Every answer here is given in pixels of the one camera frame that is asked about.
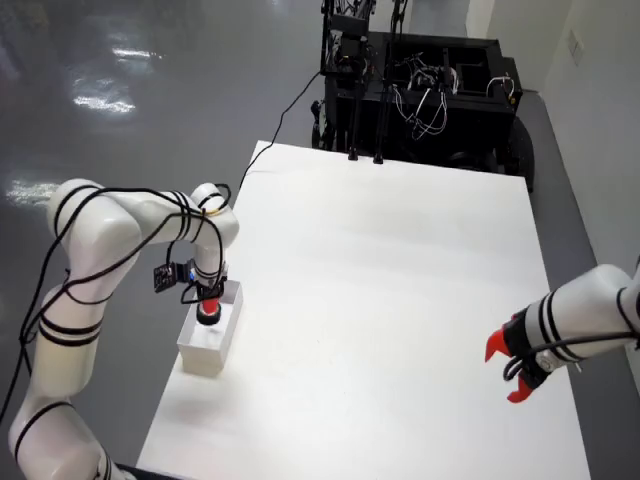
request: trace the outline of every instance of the white tabletop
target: white tabletop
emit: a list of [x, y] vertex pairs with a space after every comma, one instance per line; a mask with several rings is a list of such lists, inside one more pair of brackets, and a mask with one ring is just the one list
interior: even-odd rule
[[589, 478], [566, 369], [513, 405], [506, 357], [484, 363], [487, 337], [548, 291], [522, 179], [276, 145], [235, 211], [245, 303], [227, 364], [209, 379], [177, 359], [138, 467]]

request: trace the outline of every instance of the glossy floor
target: glossy floor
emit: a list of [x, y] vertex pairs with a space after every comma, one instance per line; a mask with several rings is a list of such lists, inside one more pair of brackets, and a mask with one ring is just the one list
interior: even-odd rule
[[[460, 34], [464, 8], [415, 2], [412, 30]], [[0, 392], [51, 242], [44, 209], [50, 193], [71, 177], [187, 192], [204, 180], [237, 187], [256, 141], [271, 137], [280, 112], [318, 68], [319, 10], [318, 0], [0, 0]], [[429, 25], [455, 31], [430, 32]], [[309, 105], [321, 94], [318, 80], [292, 109], [279, 141], [309, 144]], [[539, 158], [532, 202], [557, 287], [589, 268], [593, 256], [544, 105], [530, 95], [521, 114]], [[176, 292], [153, 294], [151, 271], [163, 255], [160, 247], [147, 249], [110, 301], [93, 380], [74, 398], [111, 455], [129, 464], [142, 447], [186, 313]], [[178, 258], [187, 255], [176, 250]], [[45, 289], [63, 279], [65, 266], [58, 254]], [[633, 410], [637, 397], [624, 359], [607, 358], [591, 364], [574, 389], [592, 472], [614, 465], [621, 474], [611, 478], [625, 478], [637, 471], [627, 467], [640, 442], [620, 432], [634, 431], [640, 409]], [[598, 394], [603, 379], [609, 397]], [[23, 376], [9, 420], [25, 387]], [[594, 395], [596, 413], [589, 410]], [[2, 447], [8, 423], [0, 428], [0, 476], [10, 480], [20, 477]], [[614, 439], [600, 445], [612, 428]]]

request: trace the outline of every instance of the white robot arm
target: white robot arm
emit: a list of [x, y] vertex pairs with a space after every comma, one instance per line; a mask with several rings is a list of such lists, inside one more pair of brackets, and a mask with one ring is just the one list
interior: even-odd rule
[[515, 313], [487, 342], [513, 357], [505, 380], [518, 376], [508, 399], [526, 400], [555, 369], [640, 339], [640, 269], [633, 279], [612, 265], [599, 265]]
[[[211, 183], [187, 196], [71, 180], [52, 196], [49, 228], [62, 236], [70, 274], [44, 299], [31, 382], [9, 431], [11, 452], [27, 479], [131, 478], [111, 461], [70, 397], [91, 378], [107, 300], [145, 245], [194, 243], [193, 261], [178, 273], [196, 286], [198, 319], [217, 321], [224, 252], [239, 229], [226, 203]], [[155, 272], [156, 291], [175, 283], [175, 267]]]

